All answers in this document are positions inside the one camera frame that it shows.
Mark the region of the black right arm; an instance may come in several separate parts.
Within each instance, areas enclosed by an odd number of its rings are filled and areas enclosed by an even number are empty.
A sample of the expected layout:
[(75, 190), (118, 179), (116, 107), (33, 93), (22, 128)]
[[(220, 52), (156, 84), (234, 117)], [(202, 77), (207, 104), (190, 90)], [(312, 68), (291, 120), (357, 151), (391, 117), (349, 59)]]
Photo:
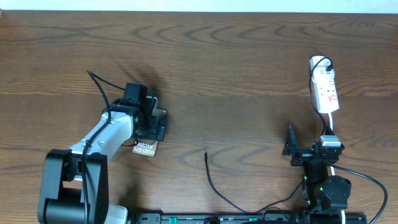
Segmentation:
[(344, 149), (330, 128), (312, 147), (300, 148), (294, 128), (289, 126), (282, 155), (291, 157), (290, 165), (304, 169), (303, 198), (308, 202), (308, 209), (300, 217), (305, 223), (345, 222), (342, 212), (348, 208), (351, 182), (328, 172), (328, 168), (339, 160)]

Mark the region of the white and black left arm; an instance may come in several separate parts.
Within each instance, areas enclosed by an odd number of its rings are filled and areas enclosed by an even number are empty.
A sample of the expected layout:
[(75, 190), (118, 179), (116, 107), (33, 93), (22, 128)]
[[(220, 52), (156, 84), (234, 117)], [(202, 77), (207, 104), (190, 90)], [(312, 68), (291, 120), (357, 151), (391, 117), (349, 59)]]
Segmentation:
[(108, 163), (128, 139), (164, 140), (165, 109), (157, 98), (117, 99), (99, 123), (68, 149), (45, 158), (38, 205), (40, 223), (132, 223), (129, 210), (109, 201)]

